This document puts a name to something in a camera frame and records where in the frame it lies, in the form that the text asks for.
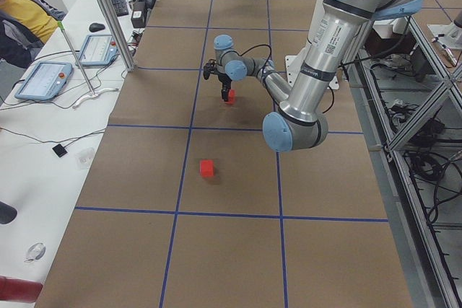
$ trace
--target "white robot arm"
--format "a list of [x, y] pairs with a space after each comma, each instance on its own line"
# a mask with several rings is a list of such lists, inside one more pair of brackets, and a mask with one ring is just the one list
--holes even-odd
[[216, 59], [204, 67], [204, 77], [218, 75], [227, 101], [231, 81], [255, 76], [279, 106], [263, 120], [266, 143], [274, 151], [312, 148], [328, 133], [319, 103], [359, 27], [370, 20], [414, 14], [422, 4], [423, 0], [323, 0], [325, 14], [293, 87], [271, 61], [240, 56], [228, 35], [215, 38]]

